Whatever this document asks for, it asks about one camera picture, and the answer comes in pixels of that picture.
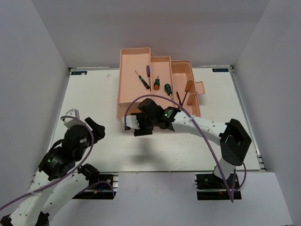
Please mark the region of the large brown hex key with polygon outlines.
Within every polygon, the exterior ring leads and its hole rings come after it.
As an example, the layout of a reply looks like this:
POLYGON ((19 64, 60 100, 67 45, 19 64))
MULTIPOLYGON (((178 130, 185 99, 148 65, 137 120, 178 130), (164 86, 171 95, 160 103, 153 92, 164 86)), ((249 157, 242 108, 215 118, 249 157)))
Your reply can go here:
POLYGON ((179 105, 182 106, 182 101, 181 101, 181 98, 180 98, 180 95, 179 95, 178 91, 176 92, 176 95, 177 95, 177 98, 178 98, 178 101, 179 101, 179 105))

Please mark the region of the green orange screwdriver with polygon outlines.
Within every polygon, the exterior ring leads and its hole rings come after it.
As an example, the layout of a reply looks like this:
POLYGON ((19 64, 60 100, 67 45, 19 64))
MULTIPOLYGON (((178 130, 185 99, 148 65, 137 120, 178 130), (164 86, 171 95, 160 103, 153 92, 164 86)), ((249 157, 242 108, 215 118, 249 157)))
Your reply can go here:
POLYGON ((154 90, 159 90, 159 87, 160 87, 160 79, 159 79, 159 76, 155 79, 154 81, 154 85, 153 85, 153 88, 154 90))

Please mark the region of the green stubby screwdriver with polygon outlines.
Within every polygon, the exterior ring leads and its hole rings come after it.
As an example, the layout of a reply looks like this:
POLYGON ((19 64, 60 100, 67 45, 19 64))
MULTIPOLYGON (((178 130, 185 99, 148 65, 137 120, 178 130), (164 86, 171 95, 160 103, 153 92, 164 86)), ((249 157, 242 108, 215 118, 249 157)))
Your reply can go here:
POLYGON ((166 83, 164 85, 164 89, 165 89, 165 92, 167 93, 167 95, 173 100, 173 92, 172 92, 171 85, 169 83, 166 83))

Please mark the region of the pink plastic toolbox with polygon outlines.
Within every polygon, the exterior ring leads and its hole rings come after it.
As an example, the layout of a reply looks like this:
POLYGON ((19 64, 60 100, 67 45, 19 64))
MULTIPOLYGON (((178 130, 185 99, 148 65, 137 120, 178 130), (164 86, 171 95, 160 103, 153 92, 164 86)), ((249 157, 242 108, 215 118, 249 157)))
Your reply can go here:
POLYGON ((162 108, 174 106, 173 100, 191 115, 200 116, 199 95, 205 93, 203 82, 194 79, 189 60, 154 56, 150 48, 123 48, 120 51, 117 120, 127 113, 139 112, 137 97, 149 94, 162 108))

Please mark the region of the small brown hex key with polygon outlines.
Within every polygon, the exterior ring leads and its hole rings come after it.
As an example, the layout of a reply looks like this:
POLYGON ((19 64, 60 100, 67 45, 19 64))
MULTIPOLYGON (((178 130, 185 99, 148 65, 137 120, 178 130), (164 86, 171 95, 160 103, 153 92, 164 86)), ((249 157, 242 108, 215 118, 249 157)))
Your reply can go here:
POLYGON ((188 91, 185 92, 185 95, 184 95, 183 100, 179 100, 179 103, 180 103, 181 106, 183 106, 183 104, 184 104, 184 102, 185 102, 185 99, 186 99, 186 97, 187 97, 187 94, 188 94, 188 91))

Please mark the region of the blue handled screwdriver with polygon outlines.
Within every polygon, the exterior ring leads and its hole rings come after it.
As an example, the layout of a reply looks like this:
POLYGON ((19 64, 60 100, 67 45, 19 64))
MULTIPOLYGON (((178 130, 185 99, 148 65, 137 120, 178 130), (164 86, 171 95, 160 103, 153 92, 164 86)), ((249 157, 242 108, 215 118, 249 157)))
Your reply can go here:
POLYGON ((151 87, 151 73, 150 72, 151 72, 150 66, 146 65, 146 73, 147 73, 147 77, 149 80, 149 86, 151 87))

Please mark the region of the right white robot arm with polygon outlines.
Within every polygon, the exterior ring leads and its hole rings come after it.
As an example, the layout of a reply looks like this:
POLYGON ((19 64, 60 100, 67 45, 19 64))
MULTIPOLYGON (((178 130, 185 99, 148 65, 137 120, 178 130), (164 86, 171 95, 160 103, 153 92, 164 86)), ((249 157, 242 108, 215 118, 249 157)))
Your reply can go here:
POLYGON ((188 116, 183 110, 168 107, 152 113, 133 113, 127 117, 127 125, 135 129, 138 136, 152 133, 154 127, 170 131, 189 133, 217 144, 221 149, 221 159, 216 164, 213 175, 208 179, 211 187, 225 187, 236 167, 243 165, 251 145, 251 138, 240 121, 211 121, 188 116))

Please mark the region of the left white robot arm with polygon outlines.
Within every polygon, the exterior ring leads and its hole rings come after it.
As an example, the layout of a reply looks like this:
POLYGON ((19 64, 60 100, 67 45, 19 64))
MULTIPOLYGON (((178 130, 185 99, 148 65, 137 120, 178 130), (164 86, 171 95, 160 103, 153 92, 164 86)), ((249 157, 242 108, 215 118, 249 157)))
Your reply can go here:
POLYGON ((91 118, 81 121, 74 116, 63 116, 67 131, 64 138, 57 141, 42 159, 35 174, 28 194, 10 215, 4 216, 0 223, 3 226, 36 226, 47 225, 49 214, 44 213, 47 199, 53 192, 55 184, 66 178, 70 170, 75 170, 76 162, 84 159, 87 148, 104 138, 105 127, 98 125, 91 118))

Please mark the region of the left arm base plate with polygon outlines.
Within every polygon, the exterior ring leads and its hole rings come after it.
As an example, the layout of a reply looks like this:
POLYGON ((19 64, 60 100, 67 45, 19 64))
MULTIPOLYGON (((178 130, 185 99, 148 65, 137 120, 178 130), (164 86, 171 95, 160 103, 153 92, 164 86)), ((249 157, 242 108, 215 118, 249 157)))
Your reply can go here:
POLYGON ((99 173, 89 181, 88 188, 78 194, 75 200, 113 200, 118 189, 118 173, 99 173))

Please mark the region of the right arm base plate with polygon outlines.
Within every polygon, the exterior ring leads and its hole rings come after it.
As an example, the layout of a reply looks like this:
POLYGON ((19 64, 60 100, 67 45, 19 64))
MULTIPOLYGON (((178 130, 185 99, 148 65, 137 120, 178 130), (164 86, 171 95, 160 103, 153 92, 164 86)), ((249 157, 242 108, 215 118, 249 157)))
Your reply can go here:
MULTIPOLYGON (((234 178, 234 174, 231 173, 226 182, 229 186, 230 192, 232 191, 232 189, 234 190, 233 200, 241 200, 241 186, 238 176, 236 175, 234 178)), ((196 174, 195 183, 198 201, 230 200, 224 182, 220 178, 214 178, 212 173, 196 174)))

